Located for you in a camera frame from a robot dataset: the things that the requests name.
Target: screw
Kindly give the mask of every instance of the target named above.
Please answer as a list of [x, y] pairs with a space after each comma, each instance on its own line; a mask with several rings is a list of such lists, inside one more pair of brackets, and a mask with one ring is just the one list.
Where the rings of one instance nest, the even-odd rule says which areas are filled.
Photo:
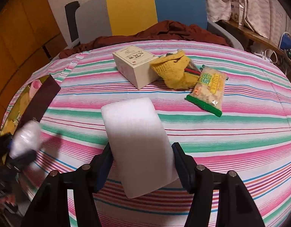
[[82, 166], [82, 169], [85, 170], [85, 171], [87, 171], [88, 169], [90, 169], [90, 165], [89, 164], [84, 164]]
[[235, 171], [229, 171], [229, 173], [231, 177], [235, 177], [237, 176], [237, 173]]
[[204, 165], [197, 165], [196, 168], [199, 170], [199, 171], [203, 171], [205, 169], [205, 166]]
[[52, 170], [50, 172], [50, 176], [52, 176], [52, 177], [55, 177], [57, 174], [58, 174], [58, 171], [57, 170]]

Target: yellow panel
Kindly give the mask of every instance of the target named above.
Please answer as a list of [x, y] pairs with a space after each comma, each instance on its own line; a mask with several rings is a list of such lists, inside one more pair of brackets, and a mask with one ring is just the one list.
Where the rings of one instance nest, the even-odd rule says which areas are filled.
[[18, 66], [41, 46], [21, 0], [9, 0], [0, 12], [0, 35]]
[[37, 42], [45, 44], [60, 33], [48, 0], [21, 0]]
[[134, 35], [156, 24], [155, 0], [107, 0], [113, 35]]

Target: blue panel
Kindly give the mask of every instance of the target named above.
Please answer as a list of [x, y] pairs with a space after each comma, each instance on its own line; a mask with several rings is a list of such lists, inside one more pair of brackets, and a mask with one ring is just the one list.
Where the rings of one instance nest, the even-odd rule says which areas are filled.
[[174, 20], [185, 25], [208, 27], [205, 0], [155, 0], [158, 22]]

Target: yellow knitted glove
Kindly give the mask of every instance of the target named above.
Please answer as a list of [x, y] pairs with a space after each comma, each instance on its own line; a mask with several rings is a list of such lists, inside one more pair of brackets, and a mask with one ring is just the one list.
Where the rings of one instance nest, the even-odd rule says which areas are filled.
[[171, 89], [189, 89], [196, 85], [199, 76], [184, 72], [190, 58], [183, 50], [176, 54], [162, 56], [150, 62], [151, 68], [163, 78], [167, 87]]

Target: pink object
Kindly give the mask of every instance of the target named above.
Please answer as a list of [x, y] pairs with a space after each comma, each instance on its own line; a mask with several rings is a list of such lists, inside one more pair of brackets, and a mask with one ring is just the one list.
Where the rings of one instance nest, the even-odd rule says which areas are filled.
[[40, 89], [41, 85], [42, 84], [41, 84], [39, 79], [34, 80], [32, 82], [31, 87], [30, 87], [30, 92], [29, 92], [30, 99], [32, 99], [34, 97], [36, 92]]

